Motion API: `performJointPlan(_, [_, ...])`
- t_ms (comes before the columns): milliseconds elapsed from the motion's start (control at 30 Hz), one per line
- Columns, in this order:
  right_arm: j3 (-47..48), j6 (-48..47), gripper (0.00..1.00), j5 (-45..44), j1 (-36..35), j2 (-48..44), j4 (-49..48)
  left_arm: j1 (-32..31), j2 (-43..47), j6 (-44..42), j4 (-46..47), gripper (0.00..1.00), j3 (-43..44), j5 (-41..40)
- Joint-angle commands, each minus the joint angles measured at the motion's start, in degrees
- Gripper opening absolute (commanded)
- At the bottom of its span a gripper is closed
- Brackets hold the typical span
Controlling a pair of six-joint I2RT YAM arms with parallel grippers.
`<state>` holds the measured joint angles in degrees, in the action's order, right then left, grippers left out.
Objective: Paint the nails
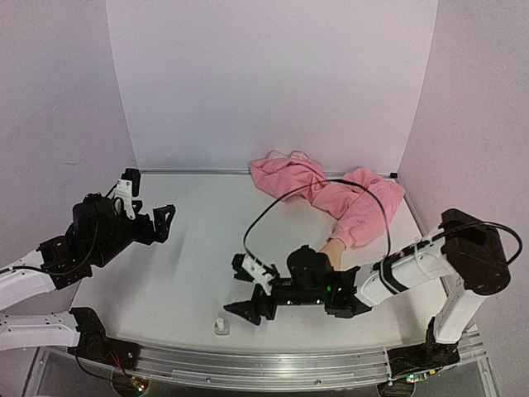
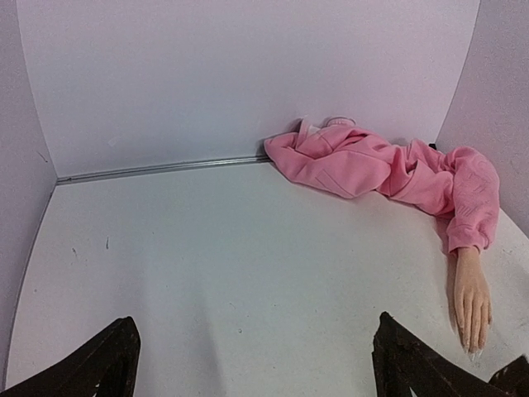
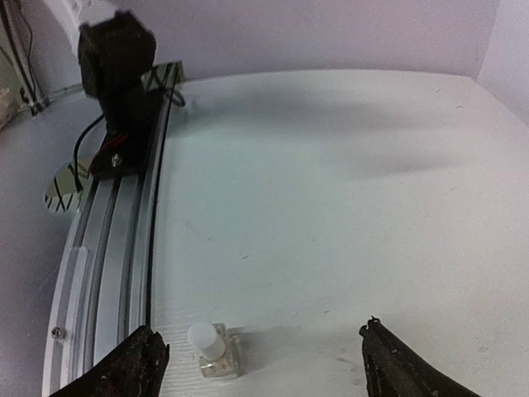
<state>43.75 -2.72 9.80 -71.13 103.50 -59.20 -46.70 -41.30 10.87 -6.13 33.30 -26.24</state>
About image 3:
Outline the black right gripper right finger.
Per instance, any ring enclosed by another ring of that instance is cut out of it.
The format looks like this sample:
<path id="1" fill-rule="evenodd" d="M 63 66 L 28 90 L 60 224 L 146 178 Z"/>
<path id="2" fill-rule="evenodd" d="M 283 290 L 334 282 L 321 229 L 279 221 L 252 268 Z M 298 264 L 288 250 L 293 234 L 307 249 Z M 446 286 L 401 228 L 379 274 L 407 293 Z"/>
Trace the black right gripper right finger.
<path id="1" fill-rule="evenodd" d="M 476 395 L 423 360 L 378 318 L 363 325 L 359 335 L 369 396 Z"/>

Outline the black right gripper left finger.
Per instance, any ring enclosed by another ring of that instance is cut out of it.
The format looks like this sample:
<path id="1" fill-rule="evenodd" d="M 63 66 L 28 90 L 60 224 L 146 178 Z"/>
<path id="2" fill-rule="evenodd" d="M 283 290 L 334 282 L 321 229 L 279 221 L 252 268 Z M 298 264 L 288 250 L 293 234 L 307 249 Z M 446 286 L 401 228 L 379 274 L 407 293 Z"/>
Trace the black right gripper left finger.
<path id="1" fill-rule="evenodd" d="M 94 368 L 53 397 L 157 397 L 169 363 L 169 345 L 142 325 Z"/>

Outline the clear nail polish bottle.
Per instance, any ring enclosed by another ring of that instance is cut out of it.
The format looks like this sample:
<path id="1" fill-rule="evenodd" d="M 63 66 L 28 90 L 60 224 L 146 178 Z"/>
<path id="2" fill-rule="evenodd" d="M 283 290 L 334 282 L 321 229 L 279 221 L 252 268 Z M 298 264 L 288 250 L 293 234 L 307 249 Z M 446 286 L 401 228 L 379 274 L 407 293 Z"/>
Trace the clear nail polish bottle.
<path id="1" fill-rule="evenodd" d="M 242 353 L 239 337 L 224 323 L 197 323 L 193 347 L 204 378 L 229 380 L 242 375 Z"/>

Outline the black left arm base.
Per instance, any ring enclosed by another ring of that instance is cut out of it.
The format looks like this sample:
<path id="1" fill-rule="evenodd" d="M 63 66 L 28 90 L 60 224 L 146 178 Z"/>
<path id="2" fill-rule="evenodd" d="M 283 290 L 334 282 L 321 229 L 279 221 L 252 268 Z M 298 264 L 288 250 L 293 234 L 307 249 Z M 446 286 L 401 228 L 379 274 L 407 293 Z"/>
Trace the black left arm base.
<path id="1" fill-rule="evenodd" d="M 78 57 L 85 93 L 98 101 L 107 135 L 89 172 L 95 180 L 138 175 L 148 163 L 162 94 L 146 90 L 154 34 L 130 11 L 80 29 Z"/>

